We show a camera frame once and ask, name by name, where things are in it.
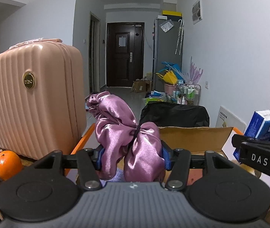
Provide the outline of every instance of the ribbed suitcase shell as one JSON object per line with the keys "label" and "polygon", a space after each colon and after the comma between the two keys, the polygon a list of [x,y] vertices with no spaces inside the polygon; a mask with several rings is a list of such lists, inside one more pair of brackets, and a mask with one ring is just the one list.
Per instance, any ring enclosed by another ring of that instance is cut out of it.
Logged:
{"label": "ribbed suitcase shell", "polygon": [[[35,78],[32,89],[23,82],[27,72]],[[85,127],[79,50],[58,42],[36,42],[0,54],[1,148],[33,159],[53,150],[69,154]]]}

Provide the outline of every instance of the black bag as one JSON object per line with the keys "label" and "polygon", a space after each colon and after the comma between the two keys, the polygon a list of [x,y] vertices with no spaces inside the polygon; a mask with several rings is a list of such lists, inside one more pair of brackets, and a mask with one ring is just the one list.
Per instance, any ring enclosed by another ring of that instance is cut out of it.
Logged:
{"label": "black bag", "polygon": [[157,127],[182,128],[209,127],[209,115],[205,107],[168,102],[149,102],[141,111],[139,125],[154,122]]}

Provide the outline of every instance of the gray refrigerator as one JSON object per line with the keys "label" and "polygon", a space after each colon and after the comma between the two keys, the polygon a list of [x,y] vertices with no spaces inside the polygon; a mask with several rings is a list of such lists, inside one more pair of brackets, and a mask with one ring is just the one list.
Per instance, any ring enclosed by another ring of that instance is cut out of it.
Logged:
{"label": "gray refrigerator", "polygon": [[156,76],[156,73],[165,68],[162,62],[176,63],[182,69],[183,51],[179,55],[179,47],[175,54],[180,22],[173,21],[174,26],[167,32],[160,28],[160,24],[165,22],[163,19],[154,21],[154,58],[153,58],[153,90],[163,92],[164,84]]}

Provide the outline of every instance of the purple satin fabric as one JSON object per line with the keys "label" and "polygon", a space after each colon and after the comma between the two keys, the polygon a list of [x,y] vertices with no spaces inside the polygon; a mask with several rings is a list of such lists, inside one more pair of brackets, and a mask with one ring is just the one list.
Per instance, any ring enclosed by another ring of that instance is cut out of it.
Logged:
{"label": "purple satin fabric", "polygon": [[116,174],[117,163],[124,157],[127,182],[163,181],[164,159],[160,136],[153,122],[141,125],[133,146],[128,151],[137,128],[135,116],[121,98],[102,92],[87,100],[89,112],[97,119],[96,138],[105,151],[101,158],[100,179],[109,180]]}

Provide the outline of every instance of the blue box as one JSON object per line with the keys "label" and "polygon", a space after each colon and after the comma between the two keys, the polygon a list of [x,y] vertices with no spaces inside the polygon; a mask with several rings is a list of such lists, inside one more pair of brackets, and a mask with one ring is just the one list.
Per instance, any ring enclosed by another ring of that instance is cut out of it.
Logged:
{"label": "blue box", "polygon": [[244,135],[270,140],[270,110],[254,112]]}

